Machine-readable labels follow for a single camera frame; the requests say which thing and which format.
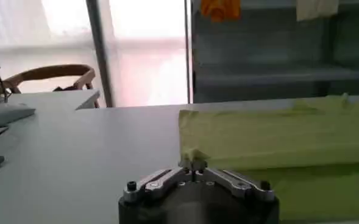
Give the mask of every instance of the orange object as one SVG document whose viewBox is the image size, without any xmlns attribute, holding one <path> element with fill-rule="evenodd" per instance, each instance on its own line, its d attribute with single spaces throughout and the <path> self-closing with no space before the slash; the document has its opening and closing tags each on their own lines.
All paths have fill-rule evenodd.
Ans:
<svg viewBox="0 0 359 224">
<path fill-rule="evenodd" d="M 202 0 L 201 14 L 213 22 L 240 18 L 240 0 Z"/>
</svg>

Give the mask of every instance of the white desk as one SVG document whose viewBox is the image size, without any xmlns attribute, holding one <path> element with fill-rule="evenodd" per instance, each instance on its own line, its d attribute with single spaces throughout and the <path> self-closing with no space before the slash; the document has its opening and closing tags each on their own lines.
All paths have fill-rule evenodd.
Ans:
<svg viewBox="0 0 359 224">
<path fill-rule="evenodd" d="M 179 110 L 290 105 L 291 100 L 268 100 L 108 108 L 21 121 L 0 138 L 0 155 L 7 160 L 0 168 L 0 223 L 117 223 L 127 181 L 176 166 Z"/>
</svg>

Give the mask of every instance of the gray shelving unit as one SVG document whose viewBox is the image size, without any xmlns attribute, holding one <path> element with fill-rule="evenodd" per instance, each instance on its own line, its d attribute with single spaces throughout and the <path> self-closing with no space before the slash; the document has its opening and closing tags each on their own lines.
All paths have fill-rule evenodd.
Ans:
<svg viewBox="0 0 359 224">
<path fill-rule="evenodd" d="M 359 94 L 359 1 L 302 22 L 295 0 L 243 0 L 223 23 L 192 6 L 194 102 Z"/>
</svg>

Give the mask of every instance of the monitor stand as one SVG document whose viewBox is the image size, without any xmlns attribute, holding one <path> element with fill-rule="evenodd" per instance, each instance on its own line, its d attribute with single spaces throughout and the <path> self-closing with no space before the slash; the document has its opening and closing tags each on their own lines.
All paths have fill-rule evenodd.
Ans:
<svg viewBox="0 0 359 224">
<path fill-rule="evenodd" d="M 24 104 L 0 102 L 0 126 L 33 115 L 35 109 Z"/>
</svg>

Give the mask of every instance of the wooden chair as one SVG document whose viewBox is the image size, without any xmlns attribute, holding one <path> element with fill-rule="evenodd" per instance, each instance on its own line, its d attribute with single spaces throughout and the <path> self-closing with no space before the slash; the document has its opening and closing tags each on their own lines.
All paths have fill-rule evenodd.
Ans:
<svg viewBox="0 0 359 224">
<path fill-rule="evenodd" d="M 69 87 L 71 89 L 82 90 L 83 86 L 86 86 L 87 89 L 92 89 L 93 85 L 91 82 L 95 78 L 95 71 L 88 65 L 53 65 L 31 69 L 14 75 L 4 80 L 4 86 L 11 90 L 12 93 L 21 93 L 18 85 L 23 81 L 43 80 L 64 76 L 80 76 L 80 78 Z M 96 108 L 99 108 L 97 101 L 95 101 L 94 105 Z"/>
</svg>

